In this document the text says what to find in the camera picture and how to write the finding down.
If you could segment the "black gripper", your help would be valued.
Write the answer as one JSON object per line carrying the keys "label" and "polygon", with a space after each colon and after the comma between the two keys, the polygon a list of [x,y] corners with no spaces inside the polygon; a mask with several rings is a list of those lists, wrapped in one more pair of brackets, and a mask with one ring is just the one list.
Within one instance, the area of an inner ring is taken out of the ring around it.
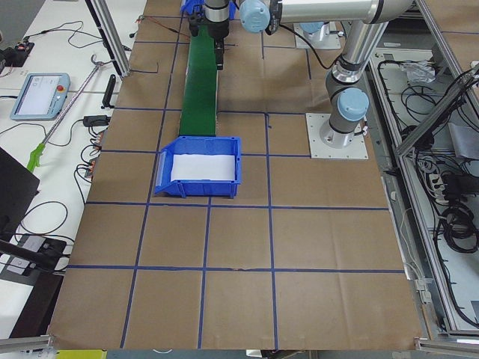
{"label": "black gripper", "polygon": [[209,36],[215,40],[214,52],[216,69],[223,70],[225,53],[224,39],[229,35],[229,21],[224,20],[222,22],[212,22],[207,20],[207,30]]}

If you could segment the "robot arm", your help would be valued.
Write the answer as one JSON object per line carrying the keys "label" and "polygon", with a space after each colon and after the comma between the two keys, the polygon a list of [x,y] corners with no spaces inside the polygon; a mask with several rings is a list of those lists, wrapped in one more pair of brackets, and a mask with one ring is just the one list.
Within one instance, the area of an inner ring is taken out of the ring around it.
{"label": "robot arm", "polygon": [[311,154],[365,157],[367,63],[410,1],[208,1],[213,30],[230,34],[219,74],[223,111],[303,111]]}

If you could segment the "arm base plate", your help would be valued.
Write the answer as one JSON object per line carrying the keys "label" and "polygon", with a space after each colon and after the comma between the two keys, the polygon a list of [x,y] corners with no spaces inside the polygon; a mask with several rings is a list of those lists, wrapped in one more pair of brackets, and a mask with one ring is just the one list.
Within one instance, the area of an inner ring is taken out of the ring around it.
{"label": "arm base plate", "polygon": [[338,30],[334,22],[294,23],[294,30],[302,35],[315,49],[340,49]]}
{"label": "arm base plate", "polygon": [[306,113],[306,128],[312,159],[367,160],[367,148],[358,124],[351,135],[335,134],[329,123],[330,114]]}

